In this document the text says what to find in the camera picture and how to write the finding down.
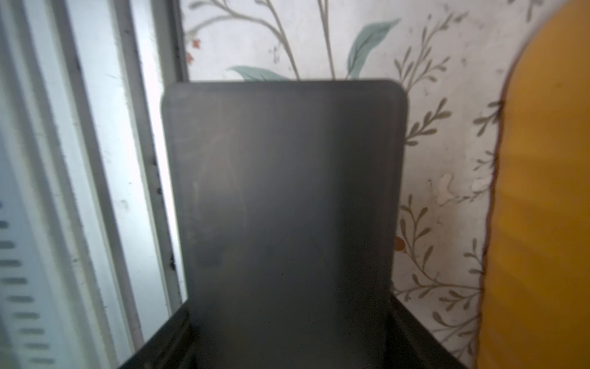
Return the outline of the yellow storage box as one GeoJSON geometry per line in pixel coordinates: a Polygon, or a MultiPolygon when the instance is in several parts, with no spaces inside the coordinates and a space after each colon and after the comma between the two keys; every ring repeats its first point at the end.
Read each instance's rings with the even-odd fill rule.
{"type": "Polygon", "coordinates": [[[511,71],[486,238],[479,368],[589,366],[589,4],[511,71]]]}

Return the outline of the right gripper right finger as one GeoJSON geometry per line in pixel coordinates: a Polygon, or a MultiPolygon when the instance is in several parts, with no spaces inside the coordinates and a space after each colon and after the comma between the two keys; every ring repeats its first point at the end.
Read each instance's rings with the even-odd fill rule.
{"type": "Polygon", "coordinates": [[[387,317],[387,368],[465,369],[390,293],[387,317]]]}

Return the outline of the black pencil case front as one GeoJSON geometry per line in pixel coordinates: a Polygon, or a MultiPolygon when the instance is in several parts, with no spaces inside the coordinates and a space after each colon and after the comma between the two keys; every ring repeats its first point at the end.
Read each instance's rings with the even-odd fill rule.
{"type": "Polygon", "coordinates": [[[199,82],[161,100],[199,368],[381,368],[407,94],[199,82]]]}

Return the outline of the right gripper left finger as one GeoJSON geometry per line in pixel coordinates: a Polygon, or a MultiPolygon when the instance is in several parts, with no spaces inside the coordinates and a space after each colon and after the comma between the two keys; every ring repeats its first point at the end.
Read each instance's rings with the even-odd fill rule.
{"type": "Polygon", "coordinates": [[[194,330],[187,302],[120,368],[193,368],[194,330]]]}

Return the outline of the aluminium front rail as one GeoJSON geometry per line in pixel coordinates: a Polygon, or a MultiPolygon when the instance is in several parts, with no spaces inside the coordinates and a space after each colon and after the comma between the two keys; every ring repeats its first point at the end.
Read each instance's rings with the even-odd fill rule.
{"type": "Polygon", "coordinates": [[[1,366],[117,368],[185,296],[161,97],[175,2],[1,4],[1,366]]]}

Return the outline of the floral table mat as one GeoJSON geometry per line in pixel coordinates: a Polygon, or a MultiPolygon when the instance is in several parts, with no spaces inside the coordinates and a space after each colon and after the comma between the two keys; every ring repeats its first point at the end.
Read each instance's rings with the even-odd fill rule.
{"type": "Polygon", "coordinates": [[[476,365],[502,90],[559,1],[182,1],[193,81],[373,79],[407,92],[393,292],[476,365]]]}

